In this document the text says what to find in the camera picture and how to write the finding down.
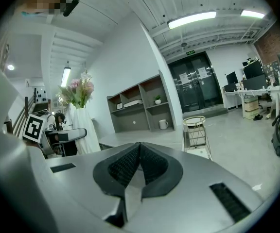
shelf compartment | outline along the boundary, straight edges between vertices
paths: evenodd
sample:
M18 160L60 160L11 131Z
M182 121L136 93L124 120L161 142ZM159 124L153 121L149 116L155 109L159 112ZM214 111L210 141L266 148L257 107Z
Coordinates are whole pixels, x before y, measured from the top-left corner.
M156 97L157 95L160 95L160 100L162 103L168 102L160 76L142 82L139 86L141 89L141 94L143 96L143 103L145 104L145 107L154 106L154 97Z
M137 99L142 99L139 87L136 85L121 93L122 105L132 102Z
M134 108L131 111L124 109L121 112L112 113L111 117L117 133L149 129L143 104L142 108Z
M132 112L132 111L136 111L136 110L141 110L144 109L143 103L138 103L126 108L122 108L116 111L112 111L112 114L120 114L120 113L128 113L128 112Z
M121 96L119 94L115 95L113 97L108 97L107 104L109 106L110 112L117 111L117 104L119 104L121 102L122 102L122 100L121 100Z
M164 102L164 103L160 103L160 104L155 104L153 106L146 107L146 109L151 109L151 108L155 108L155 107L158 107L158 106L163 106L163 105L166 105L166 104L168 104L168 102Z
M164 131L159 128L159 121L165 119L168 122L167 130L174 130L174 124L169 106L152 106L146 108L148 123L151 131Z

glass door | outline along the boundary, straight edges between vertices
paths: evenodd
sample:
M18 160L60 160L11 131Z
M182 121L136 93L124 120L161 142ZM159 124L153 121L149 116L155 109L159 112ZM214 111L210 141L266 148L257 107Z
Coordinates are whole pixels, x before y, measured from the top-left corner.
M222 104L220 87L206 55L197 55L190 62L197 76L205 107Z
M169 67L179 95L182 112L203 109L205 105L192 64L179 61L174 65L170 64Z
M169 64L183 112L222 103L218 82L205 54Z

ceiling light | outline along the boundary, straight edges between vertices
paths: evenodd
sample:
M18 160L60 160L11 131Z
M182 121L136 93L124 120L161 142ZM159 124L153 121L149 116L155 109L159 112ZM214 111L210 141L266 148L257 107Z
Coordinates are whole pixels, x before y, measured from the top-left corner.
M168 27L169 27L169 29L174 29L176 27L182 26L182 25L190 23L190 22L215 18L216 14L217 14L217 12L213 11L213 12L205 12L205 13L200 13L200 14L196 14L196 15L179 18L174 21L168 22Z
M11 70L11 71L15 69L15 67L13 65L8 65L7 68L8 68L8 70Z
M62 87L66 87L70 72L71 72L70 67L65 67L64 68L63 75L62 75L62 81L61 81L61 86Z
M243 10L243 12L241 13L241 16L263 18L265 16L265 14L248 11L248 10Z

white vase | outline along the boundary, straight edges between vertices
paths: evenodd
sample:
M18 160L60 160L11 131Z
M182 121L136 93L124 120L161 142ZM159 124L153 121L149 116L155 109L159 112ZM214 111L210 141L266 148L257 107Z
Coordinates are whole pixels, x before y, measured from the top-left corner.
M90 119L88 111L85 108L76 109L74 111L73 128L84 128L87 130L87 135L85 137L75 140L77 155L100 151L94 125Z

potted plant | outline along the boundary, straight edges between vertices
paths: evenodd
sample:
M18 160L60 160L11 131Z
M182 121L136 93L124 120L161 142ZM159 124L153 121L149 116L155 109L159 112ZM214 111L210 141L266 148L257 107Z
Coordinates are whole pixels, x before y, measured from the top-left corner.
M160 104L161 103L161 100L160 100L160 95L157 95L155 98L155 104Z
M58 101L62 104L73 104L76 108L73 115L73 128L84 128L87 136L75 141L77 154L86 154L100 151L100 146L94 125L90 119L86 103L91 98L94 85L91 76L85 71L80 79L72 80L67 87L59 86L61 93Z

